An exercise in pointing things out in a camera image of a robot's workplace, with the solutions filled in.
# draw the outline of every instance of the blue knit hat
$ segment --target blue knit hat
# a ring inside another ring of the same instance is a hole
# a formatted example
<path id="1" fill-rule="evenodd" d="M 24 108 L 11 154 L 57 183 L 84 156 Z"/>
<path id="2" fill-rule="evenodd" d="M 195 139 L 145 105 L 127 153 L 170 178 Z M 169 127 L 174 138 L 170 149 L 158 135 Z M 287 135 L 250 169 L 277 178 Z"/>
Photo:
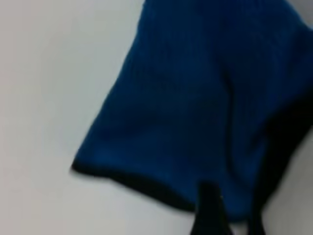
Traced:
<path id="1" fill-rule="evenodd" d="M 261 234 L 313 123 L 312 65 L 313 33 L 283 0 L 146 0 L 72 168 L 186 211 L 215 185 L 227 219 Z"/>

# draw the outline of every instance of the white wall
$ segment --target white wall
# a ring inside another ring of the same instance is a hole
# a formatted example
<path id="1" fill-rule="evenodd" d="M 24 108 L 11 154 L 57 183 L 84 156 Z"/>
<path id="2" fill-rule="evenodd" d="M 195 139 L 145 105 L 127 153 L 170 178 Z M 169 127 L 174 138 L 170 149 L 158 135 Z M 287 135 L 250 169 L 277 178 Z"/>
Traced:
<path id="1" fill-rule="evenodd" d="M 119 73 L 142 2 L 0 0 L 1 235 L 189 233 L 192 215 L 68 171 Z M 295 5 L 313 23 L 313 2 Z M 269 235 L 312 234 L 310 142 L 266 212 Z"/>

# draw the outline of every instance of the blue fabric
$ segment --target blue fabric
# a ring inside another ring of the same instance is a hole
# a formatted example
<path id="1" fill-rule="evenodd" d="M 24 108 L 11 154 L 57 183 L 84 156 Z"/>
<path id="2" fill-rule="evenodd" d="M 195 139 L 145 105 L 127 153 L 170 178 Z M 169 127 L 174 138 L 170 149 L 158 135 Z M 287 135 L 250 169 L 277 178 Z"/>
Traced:
<path id="1" fill-rule="evenodd" d="M 217 183 L 251 213 L 263 127 L 313 88 L 313 33 L 283 0 L 146 0 L 116 84 L 75 162 L 156 180 L 186 200 Z"/>

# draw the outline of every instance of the gray surface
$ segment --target gray surface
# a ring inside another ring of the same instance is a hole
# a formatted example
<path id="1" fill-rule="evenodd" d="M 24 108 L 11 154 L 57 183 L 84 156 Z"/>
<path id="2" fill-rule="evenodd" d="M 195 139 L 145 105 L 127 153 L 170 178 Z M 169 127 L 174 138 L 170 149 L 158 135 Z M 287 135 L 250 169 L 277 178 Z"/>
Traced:
<path id="1" fill-rule="evenodd" d="M 192 215 L 68 172 L 119 73 L 141 4 L 0 1 L 0 234 L 189 233 Z M 313 23 L 313 3 L 294 4 Z M 312 234 L 312 155 L 308 138 L 265 212 L 269 235 Z"/>

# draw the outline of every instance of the white background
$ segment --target white background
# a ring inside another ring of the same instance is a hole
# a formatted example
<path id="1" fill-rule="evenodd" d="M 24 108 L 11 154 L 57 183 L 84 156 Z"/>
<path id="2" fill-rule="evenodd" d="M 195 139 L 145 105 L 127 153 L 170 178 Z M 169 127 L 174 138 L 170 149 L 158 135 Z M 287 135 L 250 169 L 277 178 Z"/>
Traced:
<path id="1" fill-rule="evenodd" d="M 189 234 L 192 215 L 69 173 L 132 43 L 142 2 L 0 0 L 1 235 Z M 293 3 L 312 25 L 313 2 Z M 265 212 L 269 235 L 312 234 L 312 140 Z"/>

